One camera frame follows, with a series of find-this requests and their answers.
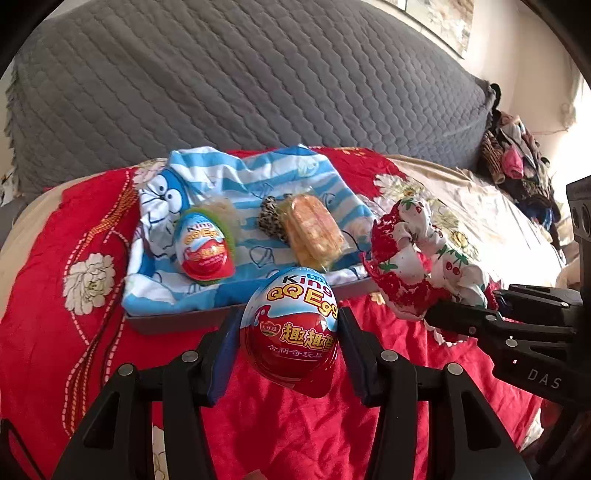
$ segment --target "pink cloth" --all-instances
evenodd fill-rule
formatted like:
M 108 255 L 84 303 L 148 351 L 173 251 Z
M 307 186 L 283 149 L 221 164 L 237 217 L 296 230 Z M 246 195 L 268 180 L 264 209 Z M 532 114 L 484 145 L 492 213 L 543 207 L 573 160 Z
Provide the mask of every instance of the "pink cloth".
M 514 180 L 523 178 L 523 161 L 515 147 L 511 147 L 503 155 L 501 160 L 505 175 Z

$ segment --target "red bedsheet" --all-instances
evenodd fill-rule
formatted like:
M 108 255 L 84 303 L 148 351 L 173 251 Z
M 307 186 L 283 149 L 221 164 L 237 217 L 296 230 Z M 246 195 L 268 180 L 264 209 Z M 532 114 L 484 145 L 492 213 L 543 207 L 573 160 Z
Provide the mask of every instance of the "red bedsheet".
M 377 173 L 399 174 L 391 162 L 369 151 L 321 151 L 356 193 L 369 198 L 379 194 L 373 181 Z M 204 334 L 142 336 L 124 323 L 119 301 L 128 244 L 139 215 L 134 172 L 110 171 L 64 192 L 18 274 L 0 323 L 0 414 L 15 424 L 47 477 L 118 365 L 165 364 L 194 348 Z M 85 282 L 107 281 L 102 273 L 114 270 L 103 300 L 64 297 L 64 276 L 72 268 L 75 273 L 80 262 L 91 273 L 70 277 L 71 282 L 81 282 L 75 285 L 81 292 Z M 86 313 L 89 302 L 92 308 Z M 463 365 L 515 443 L 521 443 L 540 400 L 496 380 L 490 359 L 473 341 L 438 346 L 422 323 L 397 320 L 370 296 L 346 303 L 362 328 L 413 363 Z M 377 416 L 377 409 L 366 409 L 355 397 L 340 354 L 332 389 L 318 400 L 270 383 L 239 354 L 226 395 L 203 412 L 220 479 L 240 479 L 255 469 L 269 480 L 361 479 Z M 154 423 L 162 427 L 159 411 Z M 415 478 L 424 477 L 426 455 L 427 410 L 422 405 Z

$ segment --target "blue striped towel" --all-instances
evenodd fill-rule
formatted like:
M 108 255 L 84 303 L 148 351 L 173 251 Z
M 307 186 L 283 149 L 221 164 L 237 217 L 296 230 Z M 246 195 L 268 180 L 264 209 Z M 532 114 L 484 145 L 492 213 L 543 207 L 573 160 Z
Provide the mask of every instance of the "blue striped towel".
M 264 280 L 296 265 L 291 249 L 256 226 L 264 197 L 310 189 L 326 205 L 354 247 L 325 276 L 330 284 L 366 276 L 359 252 L 369 251 L 374 220 L 328 158 L 304 146 L 240 159 L 211 147 L 178 150 L 139 191 L 140 223 L 129 256 L 123 306 L 133 316 L 207 310 L 248 301 Z M 181 273 L 173 245 L 174 224 L 184 209 L 223 196 L 238 211 L 242 236 L 236 274 L 203 287 Z

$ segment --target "egg packaging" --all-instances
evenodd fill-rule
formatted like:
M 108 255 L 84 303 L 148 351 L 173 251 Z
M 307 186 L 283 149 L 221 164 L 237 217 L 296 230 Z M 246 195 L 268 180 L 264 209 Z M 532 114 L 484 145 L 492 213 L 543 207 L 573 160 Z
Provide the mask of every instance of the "egg packaging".
M 332 383 L 337 319 L 325 278 L 311 268 L 288 268 L 269 278 L 246 305 L 241 348 L 264 377 L 320 398 Z
M 300 265 L 326 272 L 349 245 L 322 201 L 308 193 L 290 196 L 279 205 L 280 219 Z
M 174 246 L 183 271 L 201 285 L 234 275 L 232 235 L 213 212 L 185 210 L 174 232 Z

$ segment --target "bed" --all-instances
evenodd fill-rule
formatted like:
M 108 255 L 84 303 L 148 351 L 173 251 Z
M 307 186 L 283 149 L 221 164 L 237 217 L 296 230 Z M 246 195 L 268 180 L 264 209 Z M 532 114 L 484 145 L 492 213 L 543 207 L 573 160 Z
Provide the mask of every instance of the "bed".
M 493 100 L 486 82 L 359 0 L 93 0 L 43 23 L 17 54 L 9 89 L 16 174 L 34 200 L 0 251 L 1 414 L 41 470 L 52 473 L 117 365 L 164 364 L 204 334 L 139 335 L 120 305 L 139 218 L 134 179 L 153 163 L 137 165 L 175 148 L 323 145 L 316 151 L 368 207 L 428 195 L 458 247 L 499 282 L 552 285 L 555 250 L 470 171 Z M 78 262 L 113 272 L 103 303 L 84 316 L 65 308 L 64 277 Z M 497 381 L 473 342 L 448 347 L 423 323 L 397 320 L 379 294 L 347 303 L 412 362 L 462 364 L 522 444 L 540 399 Z M 416 478 L 426 470 L 425 413 Z M 226 397 L 204 413 L 221 478 L 255 469 L 361 478 L 376 420 L 341 357 L 329 395 L 311 401 L 239 356 Z M 166 478 L 159 412 L 153 423 L 155 471 Z

